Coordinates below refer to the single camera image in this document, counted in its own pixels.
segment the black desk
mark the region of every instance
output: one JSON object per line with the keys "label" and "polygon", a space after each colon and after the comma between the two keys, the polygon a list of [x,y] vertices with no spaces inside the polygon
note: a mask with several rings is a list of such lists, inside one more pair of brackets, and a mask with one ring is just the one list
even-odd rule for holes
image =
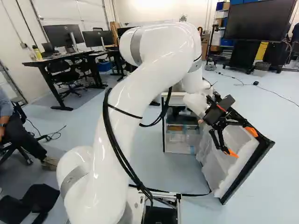
{"label": "black desk", "polygon": [[119,51],[118,47],[109,47],[106,48],[108,52],[108,57],[113,57],[117,69],[117,74],[113,73],[113,75],[120,75],[121,77],[117,80],[118,82],[121,81],[125,74],[123,73],[123,67],[122,67],[122,60],[121,60],[121,53]]}
{"label": "black desk", "polygon": [[73,108],[65,106],[63,100],[61,99],[59,93],[57,92],[57,90],[53,84],[52,74],[47,72],[47,70],[45,68],[48,64],[59,61],[59,60],[72,60],[72,59],[76,59],[76,58],[86,57],[88,63],[91,66],[92,76],[96,83],[96,85],[93,88],[105,89],[107,85],[103,85],[99,73],[96,72],[97,68],[96,68],[96,65],[94,66],[94,64],[95,64],[94,60],[93,61],[88,60],[88,57],[87,57],[88,55],[92,54],[93,52],[94,52],[93,50],[90,50],[90,51],[78,52],[78,53],[61,54],[59,56],[54,56],[51,59],[45,59],[45,60],[40,60],[40,61],[36,61],[36,62],[24,62],[22,64],[27,67],[37,67],[40,70],[43,78],[47,82],[50,90],[52,91],[53,95],[55,96],[56,100],[58,101],[58,103],[60,105],[60,106],[52,106],[51,107],[52,109],[63,110],[63,111],[72,111]]}

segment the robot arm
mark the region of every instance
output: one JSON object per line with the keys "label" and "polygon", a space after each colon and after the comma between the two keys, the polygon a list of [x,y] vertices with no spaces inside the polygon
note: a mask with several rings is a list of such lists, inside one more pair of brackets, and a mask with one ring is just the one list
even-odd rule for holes
{"label": "robot arm", "polygon": [[[140,66],[112,89],[108,103],[142,117],[153,98],[184,78],[200,56],[200,46],[196,28],[187,23],[127,31],[121,38],[121,54],[129,63]],[[141,121],[112,108],[108,112],[117,141],[129,160],[132,139]],[[114,154],[102,116],[93,147],[67,152],[58,164],[57,180],[72,224],[116,224],[120,220],[128,176]]]}

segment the gray floor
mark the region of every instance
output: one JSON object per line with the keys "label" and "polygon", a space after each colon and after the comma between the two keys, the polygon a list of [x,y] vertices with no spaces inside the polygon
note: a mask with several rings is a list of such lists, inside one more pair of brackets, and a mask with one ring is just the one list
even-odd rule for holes
{"label": "gray floor", "polygon": [[[231,70],[222,70],[250,84],[260,81],[260,86],[279,92],[293,101],[298,101],[299,76],[294,72],[269,73],[263,78],[245,75]],[[184,198],[182,201],[182,223],[184,224],[253,224],[298,223],[297,175],[299,153],[297,148],[299,121],[298,109],[294,104],[254,86],[234,86],[238,81],[204,71],[204,77],[215,84],[222,94],[232,94],[236,99],[234,108],[246,117],[261,133],[276,142],[250,177],[239,188],[227,205],[222,206],[211,195],[199,198]],[[116,77],[103,76],[112,83]],[[62,137],[43,143],[49,153],[58,157],[63,151],[79,145],[91,145],[96,120],[101,113],[103,93],[95,96],[72,112],[55,111],[45,106],[28,105],[25,112],[41,133],[54,132],[64,125]],[[149,123],[160,109],[149,107],[144,123]],[[26,123],[30,131],[34,129]],[[188,155],[169,155],[162,152],[161,124],[151,128],[139,128],[132,151],[132,166],[145,185],[152,188],[185,193],[208,191],[204,176],[197,161]],[[0,186],[4,194],[22,196],[33,183],[45,182],[56,186],[55,173],[42,171],[38,161],[26,167],[16,158],[0,168]],[[66,214],[61,200],[57,202],[46,224],[62,224]]]}

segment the black bag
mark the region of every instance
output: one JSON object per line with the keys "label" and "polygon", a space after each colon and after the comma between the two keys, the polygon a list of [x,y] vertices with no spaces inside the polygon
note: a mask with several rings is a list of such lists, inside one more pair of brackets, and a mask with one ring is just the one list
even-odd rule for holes
{"label": "black bag", "polygon": [[5,196],[0,200],[0,220],[7,224],[20,224],[30,213],[39,213],[32,224],[41,224],[54,207],[59,190],[47,184],[32,185],[21,200]]}

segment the person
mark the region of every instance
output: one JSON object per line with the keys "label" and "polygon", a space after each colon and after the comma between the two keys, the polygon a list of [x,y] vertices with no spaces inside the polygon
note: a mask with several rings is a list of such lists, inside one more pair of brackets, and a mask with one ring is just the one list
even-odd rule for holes
{"label": "person", "polygon": [[44,169],[56,170],[58,160],[47,156],[47,151],[25,130],[19,114],[0,87],[0,142],[3,138],[39,159]]}

